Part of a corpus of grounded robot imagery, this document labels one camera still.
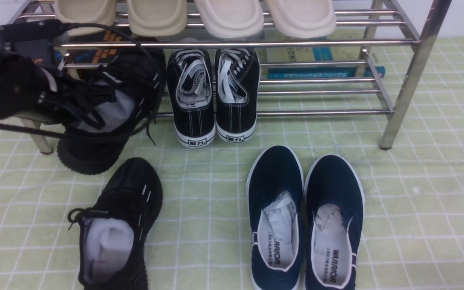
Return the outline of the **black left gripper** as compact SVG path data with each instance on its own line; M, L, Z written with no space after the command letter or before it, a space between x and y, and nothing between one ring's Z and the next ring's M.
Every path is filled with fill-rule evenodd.
M0 54L0 119L61 121L61 109L50 101L60 92L61 71L17 54Z

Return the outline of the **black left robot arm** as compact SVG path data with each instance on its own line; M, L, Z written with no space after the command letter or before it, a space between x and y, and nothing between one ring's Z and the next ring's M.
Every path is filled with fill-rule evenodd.
M50 52L59 22L13 23L0 26L0 119L21 117L61 123L66 112L56 103L57 69L49 60L37 63L28 53Z

